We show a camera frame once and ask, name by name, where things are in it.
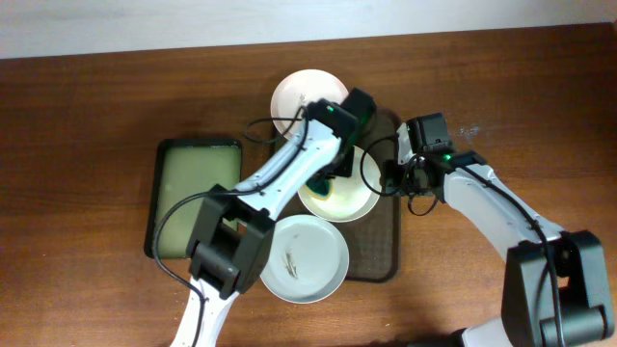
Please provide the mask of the green yellow sponge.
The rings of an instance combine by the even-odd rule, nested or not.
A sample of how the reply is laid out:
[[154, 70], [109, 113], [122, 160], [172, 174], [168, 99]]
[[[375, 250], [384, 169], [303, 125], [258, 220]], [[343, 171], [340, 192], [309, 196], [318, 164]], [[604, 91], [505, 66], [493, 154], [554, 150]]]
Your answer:
[[326, 200], [333, 192], [333, 179], [330, 176], [312, 177], [307, 181], [307, 188], [312, 197]]

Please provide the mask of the cream white plate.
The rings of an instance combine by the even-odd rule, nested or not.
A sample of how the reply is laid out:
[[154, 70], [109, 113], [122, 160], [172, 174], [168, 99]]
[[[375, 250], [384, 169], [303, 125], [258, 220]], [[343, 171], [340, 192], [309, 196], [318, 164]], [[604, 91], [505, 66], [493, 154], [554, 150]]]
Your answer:
[[380, 196], [372, 192], [362, 180], [361, 173], [369, 185], [380, 192], [381, 172], [375, 160], [366, 154], [361, 166], [364, 150], [354, 147], [352, 175], [330, 180], [330, 191], [326, 197], [314, 193], [305, 185], [298, 191], [304, 207], [313, 215], [334, 223], [347, 223], [366, 215], [378, 202]]

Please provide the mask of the light grey plate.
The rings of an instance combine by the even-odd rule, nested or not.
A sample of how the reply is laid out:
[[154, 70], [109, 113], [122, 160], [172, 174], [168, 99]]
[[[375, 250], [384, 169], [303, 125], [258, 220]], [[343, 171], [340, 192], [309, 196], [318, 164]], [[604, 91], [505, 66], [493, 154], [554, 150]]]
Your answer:
[[341, 286], [349, 265], [347, 243], [333, 224], [312, 215], [295, 215], [276, 223], [260, 277], [278, 298], [313, 304]]

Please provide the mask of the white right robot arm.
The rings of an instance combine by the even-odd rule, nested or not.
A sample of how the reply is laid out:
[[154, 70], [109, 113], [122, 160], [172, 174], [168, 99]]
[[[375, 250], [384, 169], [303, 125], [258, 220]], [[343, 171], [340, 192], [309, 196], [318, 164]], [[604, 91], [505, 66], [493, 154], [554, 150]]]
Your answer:
[[474, 151], [455, 151], [444, 124], [402, 124], [389, 171], [413, 198], [430, 194], [466, 217], [505, 262], [500, 314], [462, 329], [447, 346], [580, 346], [616, 330], [604, 249], [518, 198]]

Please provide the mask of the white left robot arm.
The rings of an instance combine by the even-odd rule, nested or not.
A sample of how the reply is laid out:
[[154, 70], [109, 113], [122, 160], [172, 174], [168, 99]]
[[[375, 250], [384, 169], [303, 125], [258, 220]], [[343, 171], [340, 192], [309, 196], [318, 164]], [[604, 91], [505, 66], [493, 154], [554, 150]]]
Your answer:
[[173, 276], [190, 291], [175, 346], [216, 344], [234, 300], [266, 265], [282, 210], [311, 178], [340, 166], [374, 112], [374, 101], [352, 95], [301, 106], [294, 118], [299, 130], [256, 173], [231, 190], [216, 184], [168, 210], [164, 222], [184, 205], [201, 203], [185, 247], [190, 277]]

